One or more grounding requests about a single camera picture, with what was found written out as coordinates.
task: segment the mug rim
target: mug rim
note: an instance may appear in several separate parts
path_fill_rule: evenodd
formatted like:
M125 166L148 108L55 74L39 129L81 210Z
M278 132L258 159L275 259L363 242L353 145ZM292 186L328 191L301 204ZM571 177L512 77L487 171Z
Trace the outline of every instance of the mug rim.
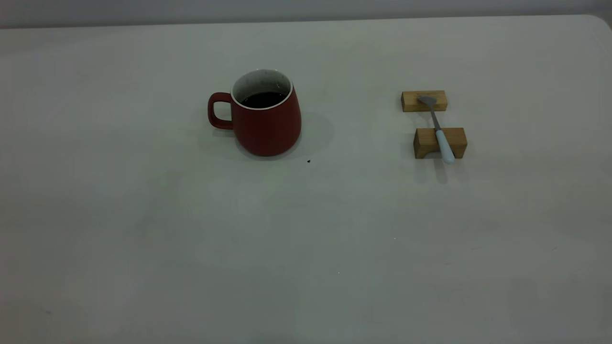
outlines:
M240 102L238 102L236 100L236 97L234 97L234 87L236 87L236 83L242 79L243 77L245 77L248 74L251 74L253 72L258 72L258 71L270 71L270 72L276 72L279 73L280 75L282 75L283 77L287 78L287 80L289 80L289 93L287 93L287 96L283 99L282 102L279 102L278 104L272 105L271 107L267 107L267 108L250 108L250 107L246 107L243 104L240 104ZM278 69L268 69L268 68L257 68L255 70L252 70L250 72L244 73L243 75L241 75L232 85L231 90L229 90L229 94L231 96L231 99L234 101L234 103L238 104L240 107L245 108L247 110L255 110L255 111L265 111L265 110L270 110L273 109L275 107L279 107L280 105L282 105L283 103L285 103L289 97L291 96L291 94L293 93L293 81L290 79L290 77L288 77L285 73L279 71Z

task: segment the mug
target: mug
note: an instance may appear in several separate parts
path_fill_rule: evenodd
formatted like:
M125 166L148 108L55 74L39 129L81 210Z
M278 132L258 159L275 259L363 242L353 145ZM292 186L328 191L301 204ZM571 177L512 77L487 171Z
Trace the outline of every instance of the mug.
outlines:
M253 95L276 92L285 95L266 108L243 105ZM215 116L214 103L231 104L231 121ZM302 130L302 115L291 80L278 70L258 69L240 77L230 93L215 93L208 100L208 120L213 127L234 130L238 142L255 155L272 156L293 147Z

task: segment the table surface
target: table surface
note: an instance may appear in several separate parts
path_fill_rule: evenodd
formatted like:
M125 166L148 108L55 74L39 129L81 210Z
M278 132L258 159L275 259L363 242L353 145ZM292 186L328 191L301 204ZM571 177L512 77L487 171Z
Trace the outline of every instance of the table surface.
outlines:
M302 107L271 159L206 119L256 68ZM0 342L612 340L595 17L4 30L0 75ZM414 158L429 89L453 166Z

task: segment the dark liquid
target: dark liquid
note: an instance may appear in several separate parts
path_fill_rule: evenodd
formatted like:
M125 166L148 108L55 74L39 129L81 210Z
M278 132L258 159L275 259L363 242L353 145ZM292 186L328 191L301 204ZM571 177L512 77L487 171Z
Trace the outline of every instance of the dark liquid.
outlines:
M286 95L278 92L262 92L251 95L250 97L241 101L240 104L254 109L269 108L282 102L285 97Z

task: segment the spoon handle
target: spoon handle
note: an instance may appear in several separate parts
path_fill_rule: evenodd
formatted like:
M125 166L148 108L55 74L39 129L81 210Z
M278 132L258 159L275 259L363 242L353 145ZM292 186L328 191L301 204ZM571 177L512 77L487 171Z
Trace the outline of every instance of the spoon handle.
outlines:
M436 138L438 138L438 146L440 146L440 152L442 152L442 160L449 165L455 163L455 154L450 149L449 142L446 140L446 136L444 136L444 132L442 130L436 130Z

